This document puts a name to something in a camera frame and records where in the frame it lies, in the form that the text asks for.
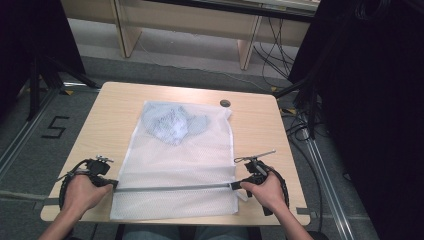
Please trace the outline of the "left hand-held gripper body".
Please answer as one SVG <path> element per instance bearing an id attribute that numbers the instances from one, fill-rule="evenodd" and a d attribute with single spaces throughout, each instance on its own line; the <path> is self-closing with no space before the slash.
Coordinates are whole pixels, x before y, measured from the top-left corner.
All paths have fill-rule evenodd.
<path id="1" fill-rule="evenodd" d="M 87 160 L 86 167 L 88 170 L 88 177 L 96 187 L 101 187 L 101 180 L 105 179 L 104 175 L 106 175 L 110 169 L 109 162 L 109 158 L 101 155 L 97 155 L 95 159 Z"/>

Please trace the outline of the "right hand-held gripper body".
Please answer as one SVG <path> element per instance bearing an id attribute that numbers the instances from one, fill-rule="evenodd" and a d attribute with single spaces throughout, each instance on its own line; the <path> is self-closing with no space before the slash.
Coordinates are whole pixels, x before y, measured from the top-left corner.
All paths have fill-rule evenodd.
<path id="1" fill-rule="evenodd" d="M 272 168 L 261 161 L 260 158 L 273 153 L 275 153 L 275 150 L 259 155 L 235 158 L 234 162 L 243 162 L 246 170 L 250 173 L 249 177 L 240 180 L 240 182 L 249 182 L 256 185 L 264 183 L 268 177 L 268 173 L 272 170 Z"/>

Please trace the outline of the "white mesh laundry bag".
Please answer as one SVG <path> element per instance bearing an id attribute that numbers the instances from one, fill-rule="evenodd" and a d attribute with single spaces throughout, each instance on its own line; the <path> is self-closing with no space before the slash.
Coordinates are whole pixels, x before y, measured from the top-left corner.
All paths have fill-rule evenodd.
<path id="1" fill-rule="evenodd" d="M 179 104 L 206 115 L 207 129 L 177 146 L 150 135 L 141 120 L 147 103 Z M 147 101 L 133 131 L 113 193 L 112 220 L 156 220 L 234 214 L 237 194 L 232 111 L 213 105 Z"/>

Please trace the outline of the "person's right hand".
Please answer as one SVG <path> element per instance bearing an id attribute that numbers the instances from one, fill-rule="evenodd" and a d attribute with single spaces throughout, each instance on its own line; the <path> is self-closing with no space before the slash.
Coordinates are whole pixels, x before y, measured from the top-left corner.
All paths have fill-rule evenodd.
<path id="1" fill-rule="evenodd" d="M 242 182 L 241 187 L 250 191 L 258 202 L 268 208 L 276 217 L 288 212 L 281 183 L 274 173 L 269 172 L 265 182 L 260 185 Z"/>

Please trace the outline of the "person's left hand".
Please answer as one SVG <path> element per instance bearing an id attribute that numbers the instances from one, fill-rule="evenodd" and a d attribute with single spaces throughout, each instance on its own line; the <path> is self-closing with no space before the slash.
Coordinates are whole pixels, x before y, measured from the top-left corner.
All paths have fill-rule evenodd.
<path id="1" fill-rule="evenodd" d="M 95 207 L 113 189 L 112 184 L 97 187 L 88 176 L 76 175 L 69 183 L 62 211 L 79 220 L 86 211 Z"/>

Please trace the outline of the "person's blue jeans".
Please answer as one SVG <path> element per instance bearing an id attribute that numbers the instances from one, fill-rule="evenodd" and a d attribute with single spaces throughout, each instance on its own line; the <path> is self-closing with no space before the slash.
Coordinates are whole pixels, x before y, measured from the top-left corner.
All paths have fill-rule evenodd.
<path id="1" fill-rule="evenodd" d="M 127 225 L 122 240 L 249 240 L 245 227 Z"/>

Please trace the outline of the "light blue patterned garment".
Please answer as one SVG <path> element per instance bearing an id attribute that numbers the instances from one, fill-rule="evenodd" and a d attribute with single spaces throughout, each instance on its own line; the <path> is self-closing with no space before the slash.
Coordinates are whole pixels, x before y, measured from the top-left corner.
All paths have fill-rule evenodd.
<path id="1" fill-rule="evenodd" d="M 141 116 L 146 131 L 170 145 L 179 145 L 185 137 L 203 133 L 208 125 L 206 115 L 192 115 L 179 104 L 147 103 Z"/>

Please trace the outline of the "black metal stand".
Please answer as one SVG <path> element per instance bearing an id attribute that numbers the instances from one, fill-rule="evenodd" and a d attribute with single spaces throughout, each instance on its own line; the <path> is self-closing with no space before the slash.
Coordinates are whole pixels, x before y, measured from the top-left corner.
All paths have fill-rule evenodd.
<path id="1" fill-rule="evenodd" d="M 309 132 L 309 138 L 314 140 L 315 115 L 317 110 L 317 84 L 323 77 L 325 70 L 328 68 L 329 61 L 332 59 L 333 53 L 337 49 L 337 41 L 339 34 L 334 31 L 325 42 L 317 60 L 313 63 L 306 76 L 296 81 L 291 86 L 273 94 L 279 99 L 288 93 L 298 90 L 298 94 L 294 100 L 296 108 L 307 110 L 308 116 L 306 121 L 306 129 Z"/>
<path id="2" fill-rule="evenodd" d="M 84 74 L 50 56 L 35 56 L 30 64 L 30 108 L 28 120 L 31 121 L 41 111 L 40 81 L 43 80 L 49 90 L 61 90 L 64 82 L 59 73 L 65 72 L 86 86 L 98 90 L 100 85 Z"/>

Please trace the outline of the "black curtain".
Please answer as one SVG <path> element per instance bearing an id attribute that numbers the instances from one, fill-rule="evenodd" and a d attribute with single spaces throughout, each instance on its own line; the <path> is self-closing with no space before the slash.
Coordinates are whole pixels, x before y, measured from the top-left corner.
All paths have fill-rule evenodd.
<path id="1" fill-rule="evenodd" d="M 316 83 L 327 126 L 380 240 L 424 240 L 424 0 L 321 0 L 291 81 L 339 26 Z"/>
<path id="2" fill-rule="evenodd" d="M 28 80 L 35 56 L 85 73 L 61 0 L 0 0 L 0 117 Z"/>

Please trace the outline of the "aluminium floor rail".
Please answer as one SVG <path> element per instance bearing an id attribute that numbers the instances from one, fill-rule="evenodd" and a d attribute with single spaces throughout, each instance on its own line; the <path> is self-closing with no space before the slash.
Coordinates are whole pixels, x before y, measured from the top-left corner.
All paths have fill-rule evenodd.
<path id="1" fill-rule="evenodd" d="M 20 131 L 17 133 L 13 141 L 0 155 L 0 180 L 7 173 L 13 162 L 19 156 L 22 148 L 30 139 L 31 135 L 44 117 L 48 106 L 58 95 L 57 90 L 49 90 L 40 104 L 38 112 L 30 119 L 27 120 Z"/>
<path id="2" fill-rule="evenodd" d="M 330 176 L 323 162 L 321 152 L 318 149 L 318 145 L 307 129 L 304 129 L 302 134 L 306 138 L 307 148 L 312 158 L 312 165 L 317 173 L 323 193 L 326 196 L 335 225 L 340 234 L 340 238 L 341 240 L 355 240 L 351 224 L 331 182 Z"/>

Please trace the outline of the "wooden shelf frame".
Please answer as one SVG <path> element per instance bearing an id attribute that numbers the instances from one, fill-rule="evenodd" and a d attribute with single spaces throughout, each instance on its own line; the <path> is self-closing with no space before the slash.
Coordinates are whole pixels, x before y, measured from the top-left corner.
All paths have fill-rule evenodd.
<path id="1" fill-rule="evenodd" d="M 298 47 L 310 24 L 281 16 L 232 13 L 149 0 L 61 0 L 72 19 L 113 24 L 121 56 L 131 56 L 145 28 L 231 38 L 237 41 L 240 68 L 248 68 L 257 41 Z"/>

